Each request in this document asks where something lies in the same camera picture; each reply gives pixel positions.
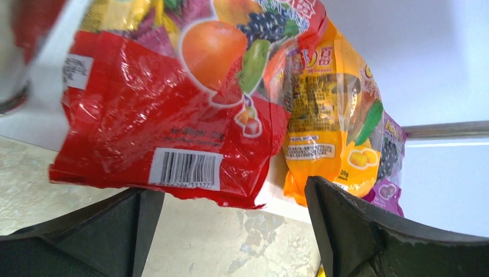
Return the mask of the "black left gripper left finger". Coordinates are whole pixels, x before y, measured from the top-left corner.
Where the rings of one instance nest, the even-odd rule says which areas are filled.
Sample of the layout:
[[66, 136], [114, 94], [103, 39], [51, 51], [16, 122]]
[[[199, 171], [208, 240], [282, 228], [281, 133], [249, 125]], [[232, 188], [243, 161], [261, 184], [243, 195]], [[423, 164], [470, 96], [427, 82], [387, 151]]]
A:
[[127, 189], [1, 237], [2, 276], [141, 276], [165, 194]]

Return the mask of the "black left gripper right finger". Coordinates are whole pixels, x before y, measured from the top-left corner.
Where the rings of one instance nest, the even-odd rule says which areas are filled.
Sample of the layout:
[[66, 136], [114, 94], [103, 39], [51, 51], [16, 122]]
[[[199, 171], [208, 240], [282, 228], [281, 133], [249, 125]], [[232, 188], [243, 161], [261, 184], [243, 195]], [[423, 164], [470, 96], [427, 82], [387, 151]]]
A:
[[309, 177], [307, 208], [327, 276], [487, 276], [488, 238], [402, 218]]

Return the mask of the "purple grape candy bag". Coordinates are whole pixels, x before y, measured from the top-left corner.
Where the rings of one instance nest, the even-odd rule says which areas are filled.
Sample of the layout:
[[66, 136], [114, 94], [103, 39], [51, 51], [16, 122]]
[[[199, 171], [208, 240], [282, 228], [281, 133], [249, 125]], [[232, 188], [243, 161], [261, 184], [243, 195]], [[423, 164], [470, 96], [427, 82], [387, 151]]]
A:
[[383, 116], [382, 130], [383, 144], [376, 183], [363, 200], [404, 217], [399, 200], [407, 134], [387, 113]]

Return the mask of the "orange mango candy bag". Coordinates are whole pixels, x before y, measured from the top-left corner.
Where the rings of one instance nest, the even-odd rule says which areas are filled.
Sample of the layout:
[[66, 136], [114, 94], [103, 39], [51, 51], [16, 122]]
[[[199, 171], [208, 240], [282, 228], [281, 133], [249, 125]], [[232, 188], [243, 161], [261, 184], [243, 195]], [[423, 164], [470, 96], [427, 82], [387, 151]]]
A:
[[292, 113], [283, 153], [285, 196], [307, 204], [305, 186], [322, 177], [357, 197], [373, 188], [384, 107], [368, 63], [329, 23], [317, 48], [294, 57]]

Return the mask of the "red mixed fruit candy bag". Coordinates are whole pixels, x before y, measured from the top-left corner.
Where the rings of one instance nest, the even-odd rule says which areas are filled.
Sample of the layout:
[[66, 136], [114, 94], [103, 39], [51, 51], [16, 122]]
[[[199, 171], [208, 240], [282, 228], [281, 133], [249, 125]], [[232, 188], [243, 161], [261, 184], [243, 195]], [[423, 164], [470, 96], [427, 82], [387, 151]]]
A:
[[91, 1], [63, 67], [53, 183], [257, 209], [321, 1]]

